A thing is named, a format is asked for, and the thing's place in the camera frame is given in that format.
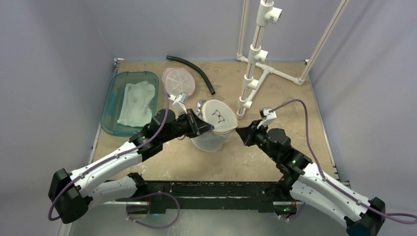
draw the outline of gray wall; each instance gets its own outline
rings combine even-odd
[[[354,190],[417,214],[417,1],[352,0],[310,76],[336,165]],[[415,236],[387,221],[380,236]]]
[[[52,174],[86,164],[112,58],[81,0],[0,3],[0,235],[56,236]]]
[[[236,59],[243,0],[86,0],[114,57],[162,60]],[[276,0],[283,9],[262,47],[269,60],[310,58],[339,0]],[[255,32],[259,0],[250,2],[245,50]]]

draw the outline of black metal base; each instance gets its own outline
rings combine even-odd
[[[277,186],[277,182],[236,181],[144,181],[136,173],[129,174],[138,191],[133,197],[165,192],[173,195],[181,209],[257,210],[275,212],[287,207],[274,206],[274,202],[293,200],[290,192]],[[132,202],[131,199],[117,201]],[[175,202],[165,195],[152,197],[151,214],[164,214],[166,209],[176,209]]]

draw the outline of plastic lid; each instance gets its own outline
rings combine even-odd
[[[178,96],[185,92],[188,96],[191,96],[194,93],[194,77],[183,68],[172,68],[166,73],[164,81],[165,90],[168,94]]]
[[[226,103],[209,100],[201,109],[203,120],[214,126],[213,133],[227,134],[238,127],[238,119]]]

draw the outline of white bracket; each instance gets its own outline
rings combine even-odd
[[[188,99],[188,94],[182,92],[178,96],[170,95],[169,99],[172,101],[172,106],[174,107],[175,111],[178,113],[179,116],[187,113],[185,103]]]
[[[258,129],[261,125],[267,127],[276,119],[276,113],[270,112],[272,107],[265,107],[260,110],[262,121],[258,124]]]

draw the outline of teal plastic tray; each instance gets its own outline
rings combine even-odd
[[[155,115],[156,104],[158,101],[158,76],[149,71],[122,72],[110,81],[109,91],[107,92],[106,102],[101,116],[101,128],[103,128],[106,133],[115,136],[129,137],[142,129],[142,127],[130,127],[117,123],[123,105],[126,84],[137,84],[142,81],[148,81],[155,86],[155,96],[149,104],[149,107],[152,110],[152,116]]]

